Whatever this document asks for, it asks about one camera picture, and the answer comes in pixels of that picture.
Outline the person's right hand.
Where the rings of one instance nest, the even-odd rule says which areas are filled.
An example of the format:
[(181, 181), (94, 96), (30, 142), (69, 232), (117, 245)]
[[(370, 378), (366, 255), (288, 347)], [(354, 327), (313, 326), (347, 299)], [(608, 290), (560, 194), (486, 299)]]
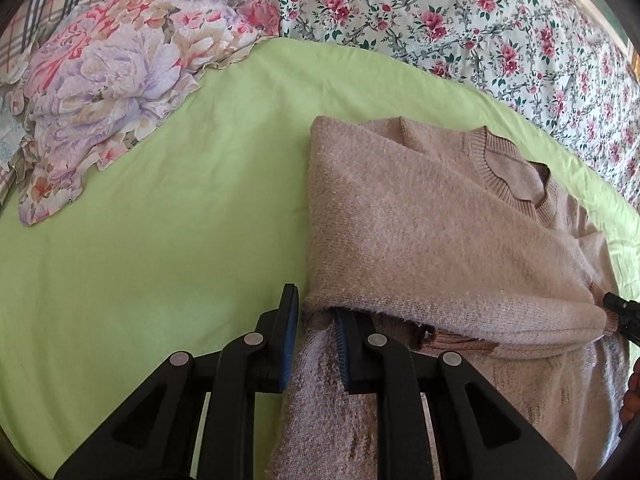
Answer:
[(620, 409), (620, 421), (626, 427), (640, 411), (640, 359), (634, 362), (632, 373), (628, 379), (627, 390), (623, 396), (623, 405)]

